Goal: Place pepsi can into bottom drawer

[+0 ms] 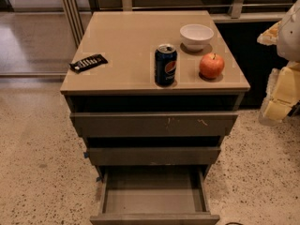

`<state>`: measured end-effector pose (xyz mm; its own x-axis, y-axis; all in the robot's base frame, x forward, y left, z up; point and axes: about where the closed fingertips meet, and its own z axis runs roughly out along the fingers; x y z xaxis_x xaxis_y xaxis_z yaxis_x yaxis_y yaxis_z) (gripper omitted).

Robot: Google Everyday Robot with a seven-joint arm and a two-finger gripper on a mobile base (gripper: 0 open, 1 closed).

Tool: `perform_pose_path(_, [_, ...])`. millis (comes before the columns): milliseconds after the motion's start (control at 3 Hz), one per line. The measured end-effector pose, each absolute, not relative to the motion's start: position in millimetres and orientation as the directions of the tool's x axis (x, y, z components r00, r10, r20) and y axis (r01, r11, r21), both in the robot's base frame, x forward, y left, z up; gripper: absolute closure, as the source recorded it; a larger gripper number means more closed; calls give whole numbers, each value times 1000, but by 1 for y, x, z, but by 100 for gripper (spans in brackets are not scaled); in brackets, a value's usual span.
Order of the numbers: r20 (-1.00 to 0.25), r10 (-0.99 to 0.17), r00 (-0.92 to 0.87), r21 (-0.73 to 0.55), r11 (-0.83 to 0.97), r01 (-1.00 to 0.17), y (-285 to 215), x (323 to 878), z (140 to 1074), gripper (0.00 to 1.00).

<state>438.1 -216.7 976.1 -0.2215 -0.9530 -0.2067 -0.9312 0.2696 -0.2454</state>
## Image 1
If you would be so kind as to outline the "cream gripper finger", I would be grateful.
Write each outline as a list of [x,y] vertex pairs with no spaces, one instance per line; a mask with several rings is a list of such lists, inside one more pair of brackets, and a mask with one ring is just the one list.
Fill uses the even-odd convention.
[[257,42],[266,46],[276,45],[278,43],[279,26],[280,22],[274,23],[271,27],[266,29],[263,33],[261,33],[258,36]]
[[262,116],[283,120],[300,101],[300,63],[289,62],[282,69],[273,68],[266,87]]

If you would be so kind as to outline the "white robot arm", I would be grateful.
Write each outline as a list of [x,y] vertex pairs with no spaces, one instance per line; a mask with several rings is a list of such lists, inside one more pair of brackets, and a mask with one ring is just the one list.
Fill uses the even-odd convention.
[[282,69],[272,69],[260,109],[259,121],[274,126],[282,122],[300,101],[300,0],[279,22],[261,33],[257,42],[275,45],[277,55],[288,61]]

